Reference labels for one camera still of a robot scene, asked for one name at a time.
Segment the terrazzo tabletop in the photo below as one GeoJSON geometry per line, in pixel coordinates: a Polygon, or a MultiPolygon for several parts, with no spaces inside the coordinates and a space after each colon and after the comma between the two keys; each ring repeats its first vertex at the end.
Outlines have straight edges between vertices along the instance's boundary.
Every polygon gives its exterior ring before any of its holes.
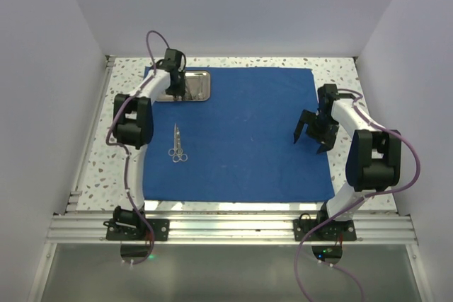
{"type": "MultiPolygon", "coordinates": [[[[117,93],[128,93],[143,79],[145,66],[150,58],[116,58],[110,75],[107,91],[96,131],[93,134],[91,150],[82,168],[77,187],[76,211],[111,211],[124,195],[122,173],[124,151],[105,144],[105,136],[112,122],[113,98],[117,93]]],[[[311,69],[316,88],[325,83],[336,83],[339,88],[350,88],[362,92],[357,71],[352,58],[245,58],[210,57],[188,58],[188,67],[290,67],[311,69]]],[[[359,104],[367,111],[365,100],[359,104]]],[[[328,152],[328,163],[335,193],[345,183],[345,165],[351,139],[340,127],[337,142],[328,152]]],[[[137,154],[130,148],[131,160],[137,154]]],[[[233,202],[166,202],[146,201],[147,211],[299,211],[317,210],[319,203],[233,203],[233,202]]],[[[377,196],[368,200],[361,208],[363,212],[394,213],[396,205],[392,195],[377,196]]]]}

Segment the white speckled surface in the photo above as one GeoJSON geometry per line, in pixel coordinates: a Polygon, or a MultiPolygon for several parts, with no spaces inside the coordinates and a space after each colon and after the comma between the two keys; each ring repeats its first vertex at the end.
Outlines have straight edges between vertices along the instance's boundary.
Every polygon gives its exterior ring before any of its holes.
{"type": "MultiPolygon", "coordinates": [[[[82,191],[77,204],[78,211],[113,210],[123,195],[122,172],[124,153],[116,147],[105,144],[105,135],[112,122],[113,98],[119,92],[131,91],[143,77],[144,67],[149,58],[117,58],[110,77],[100,120],[94,136],[88,163],[78,190],[82,191]]],[[[297,67],[311,69],[316,87],[324,83],[336,83],[341,88],[362,92],[359,78],[351,58],[189,58],[190,67],[297,67]]],[[[365,102],[360,103],[366,109],[365,102]]],[[[328,152],[333,189],[337,192],[345,182],[345,164],[348,157],[350,138],[340,128],[333,150],[328,152]]],[[[131,149],[134,159],[135,150],[131,149]]],[[[232,204],[208,202],[147,202],[147,210],[173,211],[228,211],[228,210],[300,210],[305,204],[232,204]]],[[[378,196],[366,202],[362,211],[396,211],[393,196],[378,196]]]]}

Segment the surgical scissors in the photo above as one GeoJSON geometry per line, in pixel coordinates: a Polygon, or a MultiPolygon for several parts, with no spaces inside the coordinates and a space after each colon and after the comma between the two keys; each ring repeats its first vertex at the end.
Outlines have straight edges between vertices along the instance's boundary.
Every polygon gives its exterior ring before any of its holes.
{"type": "Polygon", "coordinates": [[[185,162],[188,159],[188,156],[184,153],[181,148],[181,135],[179,133],[179,128],[176,126],[173,131],[173,148],[168,150],[168,155],[171,156],[174,163],[185,162]]]}

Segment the blue mat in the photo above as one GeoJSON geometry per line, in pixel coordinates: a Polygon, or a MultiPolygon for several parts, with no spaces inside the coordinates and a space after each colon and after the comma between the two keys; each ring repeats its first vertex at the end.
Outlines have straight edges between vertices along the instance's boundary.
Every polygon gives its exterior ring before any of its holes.
{"type": "Polygon", "coordinates": [[[154,103],[144,162],[145,199],[201,202],[322,202],[333,197],[325,153],[303,134],[302,109],[316,111],[308,69],[203,68],[206,102],[154,103]],[[188,161],[173,163],[177,123],[188,161]]]}

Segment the gray wall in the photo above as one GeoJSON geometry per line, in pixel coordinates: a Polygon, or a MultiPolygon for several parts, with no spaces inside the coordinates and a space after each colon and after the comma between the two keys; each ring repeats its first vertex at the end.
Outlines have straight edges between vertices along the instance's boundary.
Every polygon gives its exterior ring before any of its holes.
{"type": "Polygon", "coordinates": [[[81,155],[103,55],[76,0],[0,0],[0,301],[25,301],[81,155]]]}
{"type": "MultiPolygon", "coordinates": [[[[358,61],[370,112],[420,154],[420,180],[397,203],[413,217],[437,301],[453,296],[452,14],[452,0],[393,0],[358,61]]],[[[414,171],[403,160],[401,183],[414,171]]]]}
{"type": "Polygon", "coordinates": [[[191,56],[351,57],[391,0],[77,1],[105,54],[146,55],[154,28],[191,56]]]}

